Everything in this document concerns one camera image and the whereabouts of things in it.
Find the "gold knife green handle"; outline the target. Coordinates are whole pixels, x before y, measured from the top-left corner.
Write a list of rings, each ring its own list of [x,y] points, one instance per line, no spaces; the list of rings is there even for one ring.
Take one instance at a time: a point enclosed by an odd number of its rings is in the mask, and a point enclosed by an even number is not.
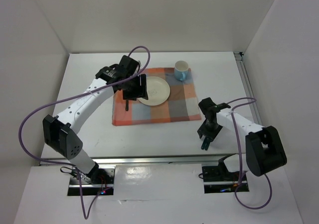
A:
[[[204,150],[208,150],[209,146],[210,146],[210,143],[211,143],[211,140],[208,139],[208,140],[204,140],[203,144],[202,144],[202,148]]]

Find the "gold spoon green handle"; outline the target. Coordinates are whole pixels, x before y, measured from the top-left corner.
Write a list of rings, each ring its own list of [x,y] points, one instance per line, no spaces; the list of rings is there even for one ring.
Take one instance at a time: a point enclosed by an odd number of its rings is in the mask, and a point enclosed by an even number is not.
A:
[[[201,149],[202,150],[207,150],[208,147],[209,147],[209,144],[210,144],[210,142],[209,142],[208,138],[205,137],[205,139],[203,140],[203,143],[201,145]]]

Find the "gold fork green handle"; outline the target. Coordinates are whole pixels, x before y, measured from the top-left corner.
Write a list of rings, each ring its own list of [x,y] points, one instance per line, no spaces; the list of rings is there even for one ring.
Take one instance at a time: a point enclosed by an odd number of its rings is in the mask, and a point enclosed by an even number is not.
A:
[[[126,100],[125,110],[126,110],[126,111],[129,111],[129,100]]]

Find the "cream round plate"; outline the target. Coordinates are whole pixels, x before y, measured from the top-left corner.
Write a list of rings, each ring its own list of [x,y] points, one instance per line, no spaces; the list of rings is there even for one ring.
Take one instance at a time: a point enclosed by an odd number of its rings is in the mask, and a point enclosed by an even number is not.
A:
[[[138,98],[138,101],[147,106],[161,105],[170,96],[170,86],[160,77],[147,77],[147,95],[148,99]]]

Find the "checkered orange blue cloth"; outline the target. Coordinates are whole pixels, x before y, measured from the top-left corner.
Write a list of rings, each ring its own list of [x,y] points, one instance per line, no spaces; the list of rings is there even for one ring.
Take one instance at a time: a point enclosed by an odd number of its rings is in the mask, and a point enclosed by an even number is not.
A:
[[[140,101],[129,101],[129,110],[126,111],[123,92],[116,92],[113,99],[112,125],[127,126],[201,120],[191,70],[188,71],[185,81],[175,78],[174,68],[149,68],[144,70],[144,74],[162,78],[168,83],[170,86],[168,100],[158,106],[147,106]]]

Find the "light blue mug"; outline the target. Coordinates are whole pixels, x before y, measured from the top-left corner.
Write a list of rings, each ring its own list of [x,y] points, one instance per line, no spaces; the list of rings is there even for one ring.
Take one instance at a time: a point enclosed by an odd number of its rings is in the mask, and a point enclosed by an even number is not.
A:
[[[189,64],[185,61],[177,61],[174,66],[174,77],[178,81],[185,81],[189,72]]]

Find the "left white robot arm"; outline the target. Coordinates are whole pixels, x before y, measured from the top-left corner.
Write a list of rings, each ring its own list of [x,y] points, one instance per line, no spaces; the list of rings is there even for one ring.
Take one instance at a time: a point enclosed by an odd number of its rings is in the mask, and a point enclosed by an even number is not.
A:
[[[106,180],[107,174],[84,151],[83,142],[77,134],[91,114],[117,91],[123,92],[123,99],[126,101],[148,98],[145,74],[117,84],[132,76],[138,67],[139,63],[133,62],[130,65],[114,64],[102,68],[83,97],[76,99],[58,115],[47,115],[42,121],[45,144],[74,164],[81,172],[81,179],[88,184]]]

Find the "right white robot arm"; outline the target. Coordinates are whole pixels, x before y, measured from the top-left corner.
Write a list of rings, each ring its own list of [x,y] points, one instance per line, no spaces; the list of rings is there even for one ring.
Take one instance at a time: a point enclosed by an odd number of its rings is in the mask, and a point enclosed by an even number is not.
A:
[[[222,180],[229,180],[235,172],[239,172],[241,178],[249,171],[260,177],[286,165],[286,153],[275,127],[256,124],[236,113],[229,104],[217,105],[210,98],[203,99],[199,108],[205,116],[197,130],[199,137],[204,138],[202,150],[208,150],[223,128],[236,135],[238,154],[224,157],[224,160],[237,159],[239,166],[234,169],[229,163],[220,165],[217,174]]]

